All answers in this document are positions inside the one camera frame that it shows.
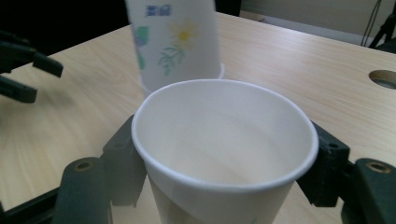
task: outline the wall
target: wall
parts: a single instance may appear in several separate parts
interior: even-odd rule
[[[377,0],[243,0],[242,10],[287,21],[363,35]],[[371,36],[392,12],[395,0],[382,0]]]

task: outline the robotic arm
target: robotic arm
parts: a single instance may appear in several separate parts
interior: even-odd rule
[[[0,31],[0,94],[11,99],[34,103],[37,90],[1,76],[15,67],[33,62],[33,67],[61,77],[63,66],[30,47],[28,40]]]

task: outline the wooden table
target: wooden table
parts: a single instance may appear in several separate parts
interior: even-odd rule
[[[277,91],[351,147],[350,160],[396,164],[396,91],[369,78],[396,71],[396,55],[218,15],[225,78]],[[64,167],[99,157],[141,105],[131,28],[123,27],[51,56],[61,79],[25,65],[7,77],[38,89],[26,105],[0,97],[0,200],[6,210],[59,186]],[[294,185],[275,223],[341,223],[340,208],[316,208]],[[148,182],[136,208],[115,223],[160,223]]]

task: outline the table surface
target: table surface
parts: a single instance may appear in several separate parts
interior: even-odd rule
[[[277,91],[351,148],[350,160],[396,164],[396,91],[374,70],[396,71],[396,55],[323,37],[217,16],[225,78]],[[51,57],[62,78],[30,64],[6,77],[38,89],[34,104],[0,96],[0,200],[6,210],[59,187],[64,167],[99,157],[144,100],[131,27]],[[335,208],[309,204],[295,184],[275,223],[341,223]],[[136,208],[113,210],[115,223],[160,223],[146,182]]]

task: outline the table hole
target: table hole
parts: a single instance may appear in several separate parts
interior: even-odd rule
[[[369,74],[369,78],[379,86],[396,90],[396,72],[375,70]]]

